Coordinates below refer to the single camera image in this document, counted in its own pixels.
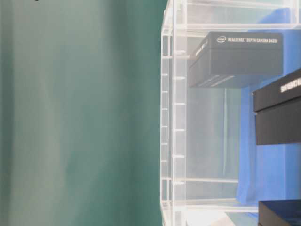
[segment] clear acrylic box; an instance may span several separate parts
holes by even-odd
[[[256,145],[252,97],[258,88],[301,67],[300,6],[298,0],[168,1],[161,30],[164,225],[255,226],[259,200],[301,198],[301,147]],[[259,51],[264,47],[250,53],[242,47],[229,57],[206,50],[209,62],[193,68],[198,54],[215,45],[207,41],[214,32],[271,34],[249,39],[270,43],[280,34],[281,59],[273,51],[263,58]],[[224,35],[210,41],[215,40],[223,42]],[[246,55],[251,59],[247,66]],[[230,62],[233,66],[226,68]],[[226,75],[214,73],[217,68]],[[203,70],[209,74],[206,80],[193,85],[192,77]],[[231,74],[239,70],[248,76]]]

